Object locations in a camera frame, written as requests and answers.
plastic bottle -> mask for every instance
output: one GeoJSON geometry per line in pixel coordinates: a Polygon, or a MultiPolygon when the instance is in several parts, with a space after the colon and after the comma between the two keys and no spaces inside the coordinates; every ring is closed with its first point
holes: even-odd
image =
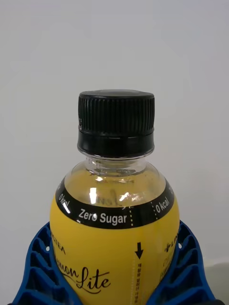
{"type": "Polygon", "coordinates": [[[177,200],[145,159],[154,113],[151,93],[80,94],[86,160],[58,186],[50,226],[57,265],[84,305],[145,305],[173,258],[177,200]]]}

black arrow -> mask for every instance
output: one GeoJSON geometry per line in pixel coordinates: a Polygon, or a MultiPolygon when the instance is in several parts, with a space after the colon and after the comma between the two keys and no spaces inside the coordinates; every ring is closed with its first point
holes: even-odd
{"type": "Polygon", "coordinates": [[[137,254],[137,257],[140,259],[142,256],[142,248],[141,248],[141,243],[137,243],[137,251],[135,251],[135,253],[137,254]]]}

yellow label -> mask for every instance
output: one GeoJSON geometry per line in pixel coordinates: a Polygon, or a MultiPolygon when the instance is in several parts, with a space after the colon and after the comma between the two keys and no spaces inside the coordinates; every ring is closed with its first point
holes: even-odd
{"type": "Polygon", "coordinates": [[[176,197],[173,202],[169,199],[158,201],[158,207],[151,202],[151,211],[155,213],[151,223],[131,227],[133,221],[129,216],[130,227],[125,228],[127,218],[124,223],[124,217],[117,216],[114,221],[112,217],[107,219],[111,220],[108,229],[103,228],[103,213],[100,218],[92,213],[88,220],[90,213],[80,209],[81,216],[69,218],[72,212],[69,202],[63,193],[53,199],[52,243],[57,265],[82,303],[145,305],[173,257],[179,227],[176,197]],[[169,205],[171,207],[165,213],[164,209],[169,205]]]}

black label band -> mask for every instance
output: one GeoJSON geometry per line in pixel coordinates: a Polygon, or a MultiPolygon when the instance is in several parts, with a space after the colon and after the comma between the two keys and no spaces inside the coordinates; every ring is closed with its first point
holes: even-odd
{"type": "Polygon", "coordinates": [[[129,207],[109,208],[82,203],[67,192],[64,179],[55,197],[58,207],[67,217],[103,229],[128,229],[151,224],[165,216],[174,203],[174,193],[167,180],[165,190],[156,199],[129,207]]]}

bottle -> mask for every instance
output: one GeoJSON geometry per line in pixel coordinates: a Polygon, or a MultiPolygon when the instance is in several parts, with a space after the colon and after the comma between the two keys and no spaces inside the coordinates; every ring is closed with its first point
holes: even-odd
{"type": "Polygon", "coordinates": [[[173,258],[177,200],[146,161],[154,113],[151,93],[80,94],[86,160],[58,186],[50,227],[56,263],[83,305],[145,305],[173,258]]]}

